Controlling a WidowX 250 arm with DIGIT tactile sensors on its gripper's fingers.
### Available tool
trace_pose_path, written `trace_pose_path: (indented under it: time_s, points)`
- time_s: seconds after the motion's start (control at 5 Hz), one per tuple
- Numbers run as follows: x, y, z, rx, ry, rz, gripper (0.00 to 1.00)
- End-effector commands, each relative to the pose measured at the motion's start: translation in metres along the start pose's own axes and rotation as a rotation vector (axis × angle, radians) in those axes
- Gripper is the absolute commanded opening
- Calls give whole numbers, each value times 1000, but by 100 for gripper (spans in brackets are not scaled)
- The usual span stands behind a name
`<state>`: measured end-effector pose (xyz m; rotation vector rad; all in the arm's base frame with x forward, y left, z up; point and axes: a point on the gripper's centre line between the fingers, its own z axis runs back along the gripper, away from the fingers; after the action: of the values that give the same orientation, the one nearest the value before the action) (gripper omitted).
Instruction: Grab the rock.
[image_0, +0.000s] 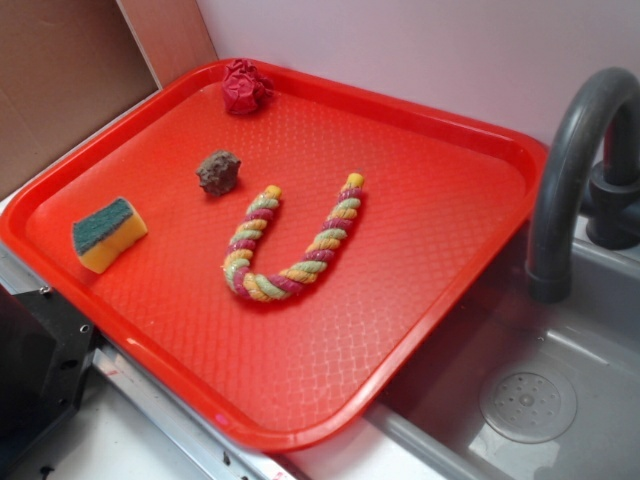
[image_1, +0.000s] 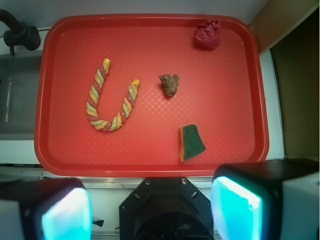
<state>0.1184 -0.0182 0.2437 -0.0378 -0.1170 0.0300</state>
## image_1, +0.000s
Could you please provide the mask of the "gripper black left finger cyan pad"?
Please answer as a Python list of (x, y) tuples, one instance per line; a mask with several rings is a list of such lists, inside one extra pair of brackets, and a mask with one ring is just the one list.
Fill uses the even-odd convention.
[(0, 184), (2, 240), (90, 240), (92, 221), (90, 193), (77, 178)]

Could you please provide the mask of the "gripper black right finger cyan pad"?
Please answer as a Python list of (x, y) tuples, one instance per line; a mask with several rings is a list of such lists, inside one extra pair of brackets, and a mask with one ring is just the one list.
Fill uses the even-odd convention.
[(310, 159), (220, 165), (210, 192), (223, 240), (317, 240), (320, 163)]

